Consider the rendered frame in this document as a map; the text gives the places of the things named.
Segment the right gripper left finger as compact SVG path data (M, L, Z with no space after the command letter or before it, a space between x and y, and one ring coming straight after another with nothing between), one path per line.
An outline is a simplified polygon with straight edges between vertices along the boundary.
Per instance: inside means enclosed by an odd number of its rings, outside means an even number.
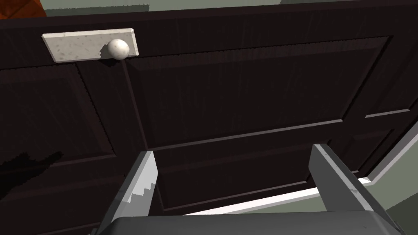
M109 206L97 233L103 232L117 218L148 216L157 177L158 169L153 152L140 152Z

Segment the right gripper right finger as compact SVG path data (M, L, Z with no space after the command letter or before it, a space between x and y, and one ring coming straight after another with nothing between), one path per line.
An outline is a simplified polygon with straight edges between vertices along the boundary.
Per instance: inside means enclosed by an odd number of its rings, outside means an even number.
M358 178L326 144L313 144L309 171L327 211L372 211L396 223Z

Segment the dark brown panelled door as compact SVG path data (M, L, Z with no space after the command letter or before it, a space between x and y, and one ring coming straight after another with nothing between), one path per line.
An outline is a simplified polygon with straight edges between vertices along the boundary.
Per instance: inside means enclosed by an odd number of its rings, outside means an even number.
M132 28L56 63L44 33ZM140 152L151 216L314 188L313 144L375 181L418 134L418 0L0 20L0 235L92 235Z

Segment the white marbled door knob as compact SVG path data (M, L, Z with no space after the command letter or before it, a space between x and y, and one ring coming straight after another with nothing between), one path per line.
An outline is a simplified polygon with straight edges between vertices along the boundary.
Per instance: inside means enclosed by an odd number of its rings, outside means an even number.
M56 63L123 60L139 55L132 28L44 33L42 39Z

